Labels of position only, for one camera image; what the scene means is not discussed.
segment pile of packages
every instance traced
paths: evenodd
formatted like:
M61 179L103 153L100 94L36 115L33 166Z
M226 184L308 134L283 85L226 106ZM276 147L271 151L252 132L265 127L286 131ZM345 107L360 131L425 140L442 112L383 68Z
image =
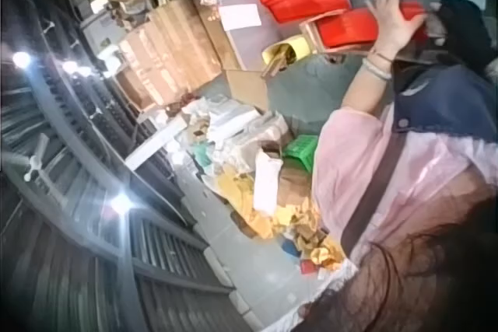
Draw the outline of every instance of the pile of packages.
M320 229L311 174L282 157L293 136L281 114L217 96L191 101L178 115L188 127L167 148L190 154L203 183L228 200L256 237L285 236L300 259L338 268L344 253Z

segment fan blade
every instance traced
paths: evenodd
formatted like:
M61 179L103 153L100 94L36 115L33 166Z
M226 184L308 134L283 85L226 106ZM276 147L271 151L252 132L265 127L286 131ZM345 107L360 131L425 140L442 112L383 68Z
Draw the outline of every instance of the fan blade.
M48 142L50 139L43 132L40 134L38 138L37 148L34 150L34 159L36 160L36 164L41 165L41 161L44 157L45 151L47 150Z
M14 152L2 152L2 162L20 166L30 166L30 158Z

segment blue object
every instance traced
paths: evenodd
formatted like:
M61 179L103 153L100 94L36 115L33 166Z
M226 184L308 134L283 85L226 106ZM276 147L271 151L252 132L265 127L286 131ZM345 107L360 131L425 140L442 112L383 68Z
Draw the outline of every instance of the blue object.
M431 68L395 97L393 132L435 132L497 142L496 87L462 65Z
M301 258L301 252L296 248L296 244L294 244L292 240L284 238L282 241L282 249L295 258Z

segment bracelet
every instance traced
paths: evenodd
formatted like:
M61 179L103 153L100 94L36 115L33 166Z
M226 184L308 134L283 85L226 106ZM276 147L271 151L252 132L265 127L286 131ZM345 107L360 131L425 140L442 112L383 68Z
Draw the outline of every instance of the bracelet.
M388 57L384 56L381 52L377 51L377 50L375 49L375 47L374 47L374 48L372 48L372 51L371 51L371 52L372 52L372 54L375 54L376 56L378 56L378 57L379 57L379 58L381 58L382 60L387 61L387 62L388 62L388 63L390 63L390 64L392 64L392 63L393 63L393 60L391 60L390 58L388 58Z
M388 81L392 78L391 73L384 72L382 69L378 68L374 65L368 58L363 59L363 66L377 78L382 79L383 81Z

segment strap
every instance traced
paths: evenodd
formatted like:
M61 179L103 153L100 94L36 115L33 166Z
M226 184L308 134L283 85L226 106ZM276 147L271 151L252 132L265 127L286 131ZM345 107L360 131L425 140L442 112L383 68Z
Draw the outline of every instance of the strap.
M382 156L375 173L373 173L372 180L345 226L342 232L341 245L347 257L351 254L352 249L358 243L359 238L365 232L368 223L377 210L377 206L381 202L381 198L384 196L384 192L398 164L405 141L406 134L393 133L391 135L386 152Z

